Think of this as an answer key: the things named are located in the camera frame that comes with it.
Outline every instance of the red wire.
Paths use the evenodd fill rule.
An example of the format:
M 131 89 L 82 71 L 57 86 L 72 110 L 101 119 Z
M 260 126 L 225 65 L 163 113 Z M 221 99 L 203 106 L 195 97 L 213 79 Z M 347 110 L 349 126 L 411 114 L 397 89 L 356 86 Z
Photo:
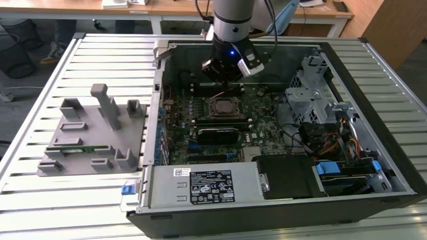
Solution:
M 337 135 L 339 133 L 337 132 L 333 132 L 333 133 L 329 133 L 327 136 L 325 136 L 325 138 L 324 138 L 324 148 L 327 147 L 327 145 L 328 145 L 328 138 L 329 138 L 329 136 L 332 136 L 332 135 Z

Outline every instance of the barcode sticker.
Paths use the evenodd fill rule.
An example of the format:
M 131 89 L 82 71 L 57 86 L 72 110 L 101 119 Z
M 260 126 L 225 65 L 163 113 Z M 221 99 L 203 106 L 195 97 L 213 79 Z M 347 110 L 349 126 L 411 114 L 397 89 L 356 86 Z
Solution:
M 173 177 L 189 176 L 191 168 L 173 168 Z

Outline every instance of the aluminum extrusion table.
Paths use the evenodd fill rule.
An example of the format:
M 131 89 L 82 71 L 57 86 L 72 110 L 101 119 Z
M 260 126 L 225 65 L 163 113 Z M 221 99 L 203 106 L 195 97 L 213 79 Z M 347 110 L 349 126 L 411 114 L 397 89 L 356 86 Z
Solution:
M 151 103 L 156 75 L 152 48 L 155 40 L 167 39 L 200 40 L 200 37 L 86 34 L 82 39 L 72 40 L 0 162 L 2 240 L 148 239 L 128 222 L 119 207 L 121 185 L 128 180 L 139 179 L 140 171 L 52 177 L 38 177 L 34 173 L 60 121 L 58 107 L 65 97 L 77 97 L 82 105 L 96 105 L 96 99 L 89 93 L 90 86 L 105 83 L 108 95 L 115 97 L 117 104 L 124 104 L 128 99 L 139 99 L 143 104 Z M 425 180 L 427 109 L 371 45 L 360 43 L 357 39 L 284 37 L 280 40 L 329 42 Z M 344 89 L 335 84 L 345 100 Z M 357 223 L 231 233 L 193 239 L 425 239 L 425 203 L 389 209 Z

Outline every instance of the blue latch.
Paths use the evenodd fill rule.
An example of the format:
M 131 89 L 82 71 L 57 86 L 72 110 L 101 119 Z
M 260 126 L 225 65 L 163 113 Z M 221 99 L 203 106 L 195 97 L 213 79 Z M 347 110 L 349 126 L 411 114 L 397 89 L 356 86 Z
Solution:
M 319 175 L 323 174 L 339 174 L 341 170 L 339 168 L 339 164 L 333 161 L 323 161 L 316 166 L 315 169 Z
M 124 185 L 121 186 L 121 195 L 135 195 L 136 193 L 135 185 Z
M 372 166 L 373 166 L 376 172 L 379 172 L 381 170 L 381 165 L 380 165 L 379 161 L 373 160 Z

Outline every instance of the sticker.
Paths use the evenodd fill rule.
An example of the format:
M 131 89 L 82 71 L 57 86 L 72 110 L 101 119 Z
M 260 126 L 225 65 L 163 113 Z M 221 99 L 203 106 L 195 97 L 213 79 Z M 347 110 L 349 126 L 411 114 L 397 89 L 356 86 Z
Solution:
M 193 205 L 235 202 L 235 188 L 231 170 L 188 171 L 188 173 L 189 202 Z
M 80 153 L 82 153 L 82 150 L 81 149 L 66 149 L 66 150 L 61 150 L 60 152 L 64 154 L 80 154 Z
M 131 14 L 148 14 L 148 11 L 128 11 Z
M 189 176 L 191 168 L 173 168 L 173 177 Z

